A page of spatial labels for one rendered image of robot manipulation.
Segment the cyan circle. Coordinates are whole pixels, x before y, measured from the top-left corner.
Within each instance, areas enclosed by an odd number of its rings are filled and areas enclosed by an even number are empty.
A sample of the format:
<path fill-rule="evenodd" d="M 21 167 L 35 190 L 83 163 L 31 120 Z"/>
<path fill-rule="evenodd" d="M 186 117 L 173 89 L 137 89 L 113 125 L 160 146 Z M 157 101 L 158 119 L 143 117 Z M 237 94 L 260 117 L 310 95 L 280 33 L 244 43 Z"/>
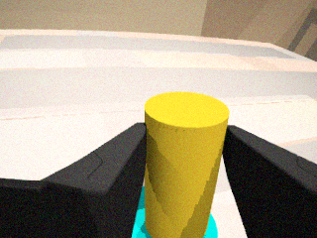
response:
<path fill-rule="evenodd" d="M 152 238 L 146 226 L 146 187 L 143 186 L 142 197 L 140 197 L 138 214 L 136 214 L 134 231 L 131 238 Z M 218 238 L 217 223 L 213 217 L 209 217 L 206 234 L 202 238 Z"/>

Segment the yellow cylinder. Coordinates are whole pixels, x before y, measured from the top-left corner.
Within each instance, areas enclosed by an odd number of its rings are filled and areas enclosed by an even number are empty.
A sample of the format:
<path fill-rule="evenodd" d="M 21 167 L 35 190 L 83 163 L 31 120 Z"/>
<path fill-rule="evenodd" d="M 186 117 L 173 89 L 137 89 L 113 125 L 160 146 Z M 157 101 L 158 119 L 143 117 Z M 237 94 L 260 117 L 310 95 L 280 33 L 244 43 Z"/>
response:
<path fill-rule="evenodd" d="M 230 108 L 170 91 L 144 103 L 146 226 L 152 238 L 202 238 L 209 222 Z"/>

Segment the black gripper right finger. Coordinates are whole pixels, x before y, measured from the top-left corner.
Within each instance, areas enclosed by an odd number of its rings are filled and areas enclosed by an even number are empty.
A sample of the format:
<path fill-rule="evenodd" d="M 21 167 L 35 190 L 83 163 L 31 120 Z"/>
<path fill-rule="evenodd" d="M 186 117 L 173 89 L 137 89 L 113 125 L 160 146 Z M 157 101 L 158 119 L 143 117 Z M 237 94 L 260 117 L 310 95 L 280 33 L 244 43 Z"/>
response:
<path fill-rule="evenodd" d="M 235 124 L 222 155 L 247 238 L 317 238 L 317 164 Z"/>

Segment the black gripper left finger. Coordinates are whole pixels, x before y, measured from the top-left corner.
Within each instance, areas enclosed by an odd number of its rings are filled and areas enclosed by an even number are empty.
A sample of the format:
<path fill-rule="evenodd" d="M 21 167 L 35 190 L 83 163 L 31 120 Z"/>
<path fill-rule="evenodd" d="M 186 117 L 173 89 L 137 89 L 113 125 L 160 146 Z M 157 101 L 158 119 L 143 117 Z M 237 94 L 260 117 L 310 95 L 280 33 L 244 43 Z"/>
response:
<path fill-rule="evenodd" d="M 40 181 L 0 178 L 0 238 L 131 238 L 146 169 L 136 122 Z"/>

